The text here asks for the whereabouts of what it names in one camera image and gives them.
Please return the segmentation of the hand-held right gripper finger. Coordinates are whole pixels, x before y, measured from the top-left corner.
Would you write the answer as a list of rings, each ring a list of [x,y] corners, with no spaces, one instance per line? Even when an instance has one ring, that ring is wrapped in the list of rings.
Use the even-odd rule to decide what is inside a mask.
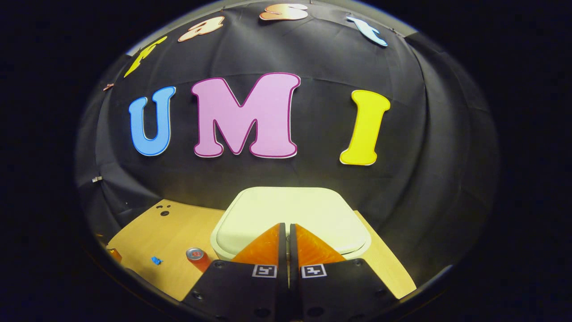
[[[365,259],[302,265],[302,228],[290,225],[290,313],[302,322],[370,322],[399,300]]]
[[[286,227],[278,224],[276,264],[214,260],[182,304],[208,322],[287,322],[290,304]]]

